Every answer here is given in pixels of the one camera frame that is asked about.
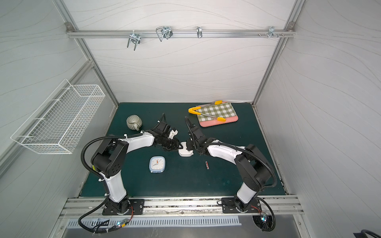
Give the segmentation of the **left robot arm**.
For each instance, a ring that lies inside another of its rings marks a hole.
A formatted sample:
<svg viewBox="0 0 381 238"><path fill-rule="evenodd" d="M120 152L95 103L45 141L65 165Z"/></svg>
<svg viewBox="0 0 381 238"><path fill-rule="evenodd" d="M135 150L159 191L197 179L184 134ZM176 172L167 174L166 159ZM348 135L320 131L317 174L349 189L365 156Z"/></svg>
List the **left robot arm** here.
<svg viewBox="0 0 381 238"><path fill-rule="evenodd" d="M122 167L129 152L141 148L160 145L166 151L176 151L182 148L176 138L178 130L165 121L147 131L131 136L106 136L91 158L93 171L99 176L106 189L106 202L102 215L131 214L137 205L129 200L122 179Z"/></svg>

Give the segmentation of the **white alarm clock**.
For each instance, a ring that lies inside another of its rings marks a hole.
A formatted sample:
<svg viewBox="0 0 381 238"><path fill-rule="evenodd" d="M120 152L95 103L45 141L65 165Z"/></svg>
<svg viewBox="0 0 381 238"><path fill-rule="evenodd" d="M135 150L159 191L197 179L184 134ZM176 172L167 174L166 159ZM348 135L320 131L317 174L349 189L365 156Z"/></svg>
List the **white alarm clock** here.
<svg viewBox="0 0 381 238"><path fill-rule="evenodd" d="M184 141L184 142L181 142L180 143L180 147L178 149L178 153L181 157L191 157L193 156L193 150L188 150L187 149L187 143Z"/></svg>

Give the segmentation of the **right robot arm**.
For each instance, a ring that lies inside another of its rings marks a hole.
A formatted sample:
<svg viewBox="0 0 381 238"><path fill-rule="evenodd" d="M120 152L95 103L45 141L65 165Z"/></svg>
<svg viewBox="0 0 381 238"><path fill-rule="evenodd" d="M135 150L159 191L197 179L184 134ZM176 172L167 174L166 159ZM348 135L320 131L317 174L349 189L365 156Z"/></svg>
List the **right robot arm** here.
<svg viewBox="0 0 381 238"><path fill-rule="evenodd" d="M185 123L190 136L187 141L189 150L193 149L200 155L223 159L237 167L243 181L234 196L233 207L238 212L247 212L252 200L256 199L259 192L277 185L273 166L256 146L250 144L239 147L224 143L216 138L206 137L188 117L185 117Z"/></svg>

